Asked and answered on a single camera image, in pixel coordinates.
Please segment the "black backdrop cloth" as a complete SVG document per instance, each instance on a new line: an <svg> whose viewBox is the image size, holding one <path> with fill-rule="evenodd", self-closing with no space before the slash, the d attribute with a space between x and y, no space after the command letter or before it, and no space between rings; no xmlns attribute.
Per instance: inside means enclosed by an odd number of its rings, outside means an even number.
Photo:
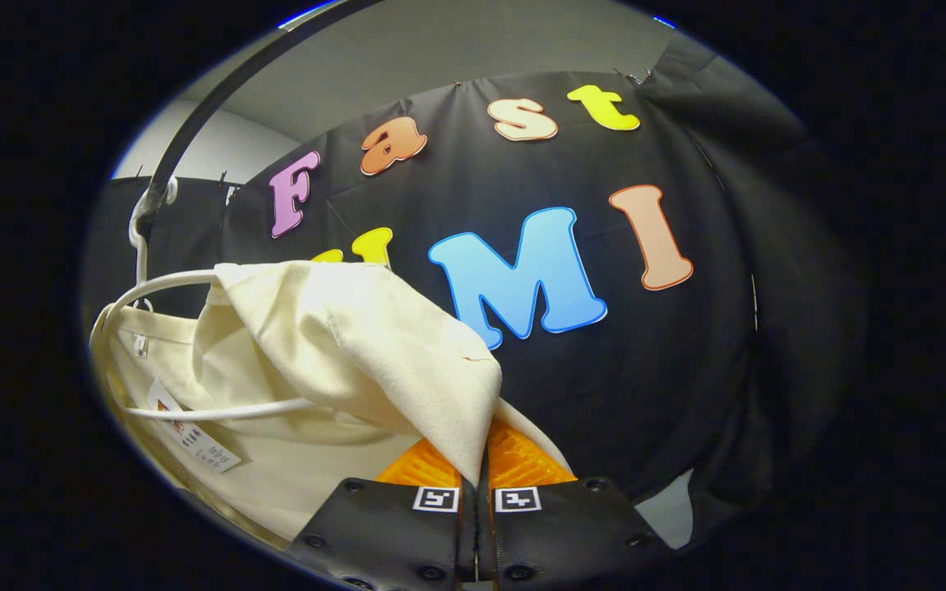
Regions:
<svg viewBox="0 0 946 591"><path fill-rule="evenodd" d="M641 83L440 86L345 117L214 206L218 264L378 264L476 332L575 476L687 491L684 545L820 440L866 281L800 121L687 34Z"/></svg>

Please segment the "white plastic clothes hanger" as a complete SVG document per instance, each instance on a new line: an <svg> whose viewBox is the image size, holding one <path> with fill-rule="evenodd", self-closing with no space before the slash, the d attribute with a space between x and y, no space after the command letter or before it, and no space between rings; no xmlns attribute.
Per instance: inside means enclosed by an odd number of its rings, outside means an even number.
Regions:
<svg viewBox="0 0 946 591"><path fill-rule="evenodd" d="M170 273L166 276L149 279L147 273L148 267L148 242L139 232L139 223L146 218L152 218L155 213L161 209L165 203L172 204L176 201L179 191L179 181L177 178L169 178L168 183L162 190L155 190L148 187L141 198L138 199L134 209L131 212L127 226L127 236L129 243L134 247L136 253L135 262L135 285L129 291L124 292L115 303L108 307L108 314L102 321L94 325L91 329L89 345L90 351L95 352L102 341L101 336L105 330L112 325L113 320L121 313L122 309L142 300L144 296L151 293L165 291L165 289L192 286L199 284L213 284L217 281L217 274L213 270L195 270L195 272ZM268 415L280 415L300 409L312 408L312 401L304 399L290 399L284 401L268 401L268 403L238 406L227 409L210 410L154 410L125 408L124 412L131 415L140 416L140 418L161 419L161 420L180 420L180 422L199 422L199 420L230 420L230 419L254 419L263 418Z"/></svg>

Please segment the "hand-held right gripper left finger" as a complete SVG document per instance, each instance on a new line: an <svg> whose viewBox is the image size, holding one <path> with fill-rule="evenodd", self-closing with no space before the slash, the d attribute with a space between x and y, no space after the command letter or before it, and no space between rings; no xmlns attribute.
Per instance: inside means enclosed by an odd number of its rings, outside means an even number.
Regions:
<svg viewBox="0 0 946 591"><path fill-rule="evenodd" d="M474 487L428 440L374 479L345 478L287 547L342 586L462 590L481 579Z"/></svg>

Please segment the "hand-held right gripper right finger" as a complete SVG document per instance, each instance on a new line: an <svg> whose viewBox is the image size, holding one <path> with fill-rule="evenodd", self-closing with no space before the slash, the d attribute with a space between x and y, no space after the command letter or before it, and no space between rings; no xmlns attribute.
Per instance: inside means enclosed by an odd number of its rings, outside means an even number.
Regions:
<svg viewBox="0 0 946 591"><path fill-rule="evenodd" d="M494 590L622 590L673 558L611 479L576 478L502 420L489 426L483 485Z"/></svg>

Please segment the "cream long-sleeved shirt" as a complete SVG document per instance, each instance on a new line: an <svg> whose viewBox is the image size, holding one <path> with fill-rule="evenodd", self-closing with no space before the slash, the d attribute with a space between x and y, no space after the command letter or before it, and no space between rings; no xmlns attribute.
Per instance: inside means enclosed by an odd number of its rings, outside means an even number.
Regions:
<svg viewBox="0 0 946 591"><path fill-rule="evenodd" d="M476 483L495 420L571 471L548 435L500 396L502 368L484 340L387 267L210 270L213 284L125 306L91 360L154 467L261 543L286 547L342 479L376 478L423 438ZM124 412L290 399L313 407L199 422Z"/></svg>

